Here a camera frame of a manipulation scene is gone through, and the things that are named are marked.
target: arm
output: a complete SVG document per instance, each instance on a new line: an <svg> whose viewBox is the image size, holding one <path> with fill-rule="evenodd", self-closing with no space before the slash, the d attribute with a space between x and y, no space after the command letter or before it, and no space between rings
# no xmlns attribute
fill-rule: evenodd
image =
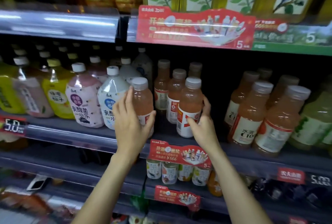
<svg viewBox="0 0 332 224"><path fill-rule="evenodd" d="M122 184L146 143L156 115L154 111L142 127L135 113L132 97L133 89L130 87L128 93L113 105L117 152L72 224L110 223Z"/></svg>
<svg viewBox="0 0 332 224"><path fill-rule="evenodd" d="M209 155L218 175L227 209L234 224L272 224L261 205L248 190L243 180L220 147L210 117L211 105L204 97L204 108L199 124L192 118L187 121L198 144Z"/></svg>

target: bottle cap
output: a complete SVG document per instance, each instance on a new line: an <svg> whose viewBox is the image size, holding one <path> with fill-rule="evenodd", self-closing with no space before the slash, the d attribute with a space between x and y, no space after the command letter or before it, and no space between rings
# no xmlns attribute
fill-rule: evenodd
<svg viewBox="0 0 332 224"><path fill-rule="evenodd" d="M187 76L187 72L184 69L174 69L173 70L173 78L175 79L185 79Z"/></svg>
<svg viewBox="0 0 332 224"><path fill-rule="evenodd" d="M268 81L255 81L252 89L261 94L270 94L273 89L273 84Z"/></svg>
<svg viewBox="0 0 332 224"><path fill-rule="evenodd" d="M68 51L68 49L67 49L67 47L59 47L59 51L65 53Z"/></svg>
<svg viewBox="0 0 332 224"><path fill-rule="evenodd" d="M36 49L42 51L45 49L45 47L43 45L36 45Z"/></svg>
<svg viewBox="0 0 332 224"><path fill-rule="evenodd" d="M292 75L282 75L279 79L279 83L284 85L298 85L300 79Z"/></svg>
<svg viewBox="0 0 332 224"><path fill-rule="evenodd" d="M109 66L109 67L107 67L107 74L108 75L118 75L119 68L117 66Z"/></svg>
<svg viewBox="0 0 332 224"><path fill-rule="evenodd" d="M257 72L261 75L261 79L268 80L272 76L272 69L269 68L259 68Z"/></svg>
<svg viewBox="0 0 332 224"><path fill-rule="evenodd" d="M121 63L124 65L130 64L131 59L129 57L121 57Z"/></svg>
<svg viewBox="0 0 332 224"><path fill-rule="evenodd" d="M24 49L14 50L15 54L18 56L27 55L27 52Z"/></svg>
<svg viewBox="0 0 332 224"><path fill-rule="evenodd" d="M158 68L168 69L171 66L169 60L158 60Z"/></svg>
<svg viewBox="0 0 332 224"><path fill-rule="evenodd" d="M29 60L27 59L26 56L15 57L14 62L17 66L23 66L29 64Z"/></svg>
<svg viewBox="0 0 332 224"><path fill-rule="evenodd" d="M290 98L304 101L309 98L311 90L302 86L290 85L285 93Z"/></svg>
<svg viewBox="0 0 332 224"><path fill-rule="evenodd" d="M90 56L90 62L91 63L99 63L100 57L99 56Z"/></svg>
<svg viewBox="0 0 332 224"><path fill-rule="evenodd" d="M78 58L77 54L75 54L75 53L70 53L70 54L67 54L67 55L68 55L68 58L69 58L70 60L75 60L75 59Z"/></svg>
<svg viewBox="0 0 332 224"><path fill-rule="evenodd" d="M59 67L61 66L61 62L58 59L47 59L47 63L49 67Z"/></svg>
<svg viewBox="0 0 332 224"><path fill-rule="evenodd" d="M252 83L259 79L259 73L255 71L244 71L243 79Z"/></svg>
<svg viewBox="0 0 332 224"><path fill-rule="evenodd" d="M189 64L189 70L193 72L199 72L203 68L203 64L200 62L191 62Z"/></svg>
<svg viewBox="0 0 332 224"><path fill-rule="evenodd" d="M41 58L49 58L51 57L51 54L49 54L49 52L39 52L39 56Z"/></svg>
<svg viewBox="0 0 332 224"><path fill-rule="evenodd" d="M198 89L202 85L202 80L197 77L188 77L186 79L186 87L190 89Z"/></svg>
<svg viewBox="0 0 332 224"><path fill-rule="evenodd" d="M149 87L149 84L147 82L147 78L144 77L136 77L131 80L131 84L137 91L145 90Z"/></svg>
<svg viewBox="0 0 332 224"><path fill-rule="evenodd" d="M84 63L73 63L71 66L74 72L84 72L86 70Z"/></svg>

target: white bottle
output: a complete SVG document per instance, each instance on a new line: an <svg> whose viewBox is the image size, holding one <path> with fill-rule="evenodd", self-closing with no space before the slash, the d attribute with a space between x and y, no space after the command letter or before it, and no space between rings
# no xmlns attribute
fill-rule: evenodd
<svg viewBox="0 0 332 224"><path fill-rule="evenodd" d="M147 78L149 89L152 91L152 69L153 61L145 54L145 48L139 48L139 55L131 64L143 77Z"/></svg>
<svg viewBox="0 0 332 224"><path fill-rule="evenodd" d="M129 57L121 57L121 63L122 67L119 70L119 75L129 84L131 84L131 80L135 77L142 77L142 74L131 65Z"/></svg>
<svg viewBox="0 0 332 224"><path fill-rule="evenodd" d="M99 88L97 96L105 125L114 130L113 105L125 94L130 85L119 76L117 66L108 67L107 75L108 78Z"/></svg>
<svg viewBox="0 0 332 224"><path fill-rule="evenodd" d="M226 16L224 18L224 20L222 21L222 28L221 28L221 32L220 35L222 36L226 36L227 30L228 30L228 26L230 24L230 16Z"/></svg>

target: pink juice bottle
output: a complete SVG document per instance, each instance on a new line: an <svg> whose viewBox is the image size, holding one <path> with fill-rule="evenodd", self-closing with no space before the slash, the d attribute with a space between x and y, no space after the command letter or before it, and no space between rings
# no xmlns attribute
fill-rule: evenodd
<svg viewBox="0 0 332 224"><path fill-rule="evenodd" d="M89 74L103 84L108 78L106 67L102 66L99 56L90 56L90 62L91 64L88 67Z"/></svg>
<svg viewBox="0 0 332 224"><path fill-rule="evenodd" d="M45 93L40 85L45 77L44 72L29 67L26 56L14 58L19 67L16 77L13 79L13 88L25 107L26 112L34 117L52 117L54 112L48 103Z"/></svg>
<svg viewBox="0 0 332 224"><path fill-rule="evenodd" d="M97 98L100 81L93 78L83 63L72 64L74 76L67 84L66 96L76 121L83 126L100 128L104 125Z"/></svg>

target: hand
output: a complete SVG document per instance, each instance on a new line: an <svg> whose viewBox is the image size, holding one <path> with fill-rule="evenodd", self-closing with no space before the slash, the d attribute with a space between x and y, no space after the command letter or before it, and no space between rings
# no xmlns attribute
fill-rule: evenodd
<svg viewBox="0 0 332 224"><path fill-rule="evenodd" d="M133 87L131 86L125 95L113 105L113 113L115 117L115 135L118 143L117 154L133 158L133 161L135 161L154 125L156 111L154 110L150 114L146 125L142 126L135 113L132 99Z"/></svg>
<svg viewBox="0 0 332 224"><path fill-rule="evenodd" d="M220 144L214 129L214 124L210 116L210 111L211 104L204 96L204 107L200 122L197 124L192 118L187 118L187 122L193 131L193 137L209 155L213 150L220 148Z"/></svg>

